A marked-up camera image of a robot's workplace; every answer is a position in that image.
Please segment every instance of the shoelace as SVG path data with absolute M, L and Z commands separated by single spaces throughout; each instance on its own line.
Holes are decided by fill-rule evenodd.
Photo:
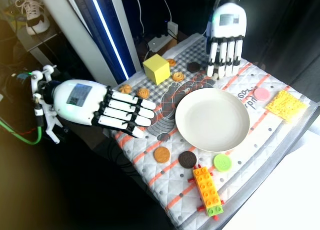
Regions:
M 39 16 L 39 8 L 42 7 L 42 0 L 16 0 L 15 6 L 21 8 L 21 13 L 24 11 L 26 13 L 26 17 L 30 18 L 32 16 Z

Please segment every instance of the white sneaker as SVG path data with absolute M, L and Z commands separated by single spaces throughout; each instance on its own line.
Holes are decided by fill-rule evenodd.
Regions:
M 50 22 L 45 16 L 42 0 L 16 0 L 15 5 L 26 13 L 26 31 L 29 35 L 40 34 L 49 29 Z

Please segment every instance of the green cable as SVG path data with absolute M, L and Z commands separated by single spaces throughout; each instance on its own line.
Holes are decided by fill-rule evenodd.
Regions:
M 2 126 L 5 130 L 7 130 L 8 132 L 10 132 L 13 136 L 15 136 L 16 138 L 18 138 L 19 140 L 29 144 L 29 145 L 36 145 L 40 142 L 41 137 L 42 137 L 42 129 L 40 126 L 37 127 L 38 130 L 38 138 L 36 139 L 36 141 L 29 141 L 27 139 L 25 139 L 24 137 L 20 136 L 19 134 L 17 134 L 15 131 L 13 131 L 9 126 L 7 126 L 4 122 L 2 122 L 0 120 L 0 126 Z

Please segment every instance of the round plate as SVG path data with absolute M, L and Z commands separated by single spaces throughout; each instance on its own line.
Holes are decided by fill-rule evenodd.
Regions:
M 234 95 L 214 88 L 186 95 L 178 104 L 175 122 L 191 145 L 210 152 L 235 148 L 245 139 L 250 127 L 243 103 Z

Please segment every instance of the white robotic hand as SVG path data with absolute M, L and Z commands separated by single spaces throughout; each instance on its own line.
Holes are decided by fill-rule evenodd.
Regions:
M 246 35 L 247 16 L 240 0 L 216 0 L 211 24 L 208 24 L 207 45 L 210 56 L 206 73 L 215 79 L 236 75 Z
M 88 126 L 121 130 L 134 137 L 143 137 L 138 126 L 148 127 L 155 114 L 155 103 L 112 90 L 110 87 L 87 80 L 52 81 L 52 66 L 33 71 L 31 88 L 37 118 L 47 122 L 46 133 L 55 143 L 54 125 L 62 127 L 56 116 Z

